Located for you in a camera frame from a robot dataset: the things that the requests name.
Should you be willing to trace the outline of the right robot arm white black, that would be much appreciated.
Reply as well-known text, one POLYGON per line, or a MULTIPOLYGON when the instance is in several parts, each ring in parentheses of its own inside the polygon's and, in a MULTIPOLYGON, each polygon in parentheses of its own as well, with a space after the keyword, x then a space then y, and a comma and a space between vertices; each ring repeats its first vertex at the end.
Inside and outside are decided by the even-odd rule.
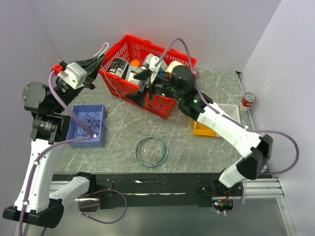
POLYGON ((127 99, 141 107, 147 95, 150 99, 155 94, 176 99, 182 113, 213 129, 239 152, 241 158, 224 169, 215 183, 219 195, 226 196, 238 182, 258 178, 271 156, 273 139, 249 131, 211 98, 199 92, 195 87, 195 75, 189 67, 178 65, 171 72, 163 73, 145 69, 135 77, 144 80, 145 84, 138 91, 126 94, 127 99))

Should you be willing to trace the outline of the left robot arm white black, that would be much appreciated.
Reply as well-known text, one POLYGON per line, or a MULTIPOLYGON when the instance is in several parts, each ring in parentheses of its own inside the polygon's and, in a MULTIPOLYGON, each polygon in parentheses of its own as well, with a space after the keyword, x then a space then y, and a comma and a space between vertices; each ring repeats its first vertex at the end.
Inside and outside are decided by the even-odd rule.
POLYGON ((76 198, 93 197, 97 192, 96 176, 79 172, 65 186, 50 192, 54 169, 74 112, 69 104, 85 88, 94 89, 94 80, 105 55, 66 63, 51 69, 49 83, 27 84, 23 90, 24 108, 33 118, 31 155, 22 189, 14 205, 3 211, 3 218, 43 227, 55 228, 64 210, 76 198))

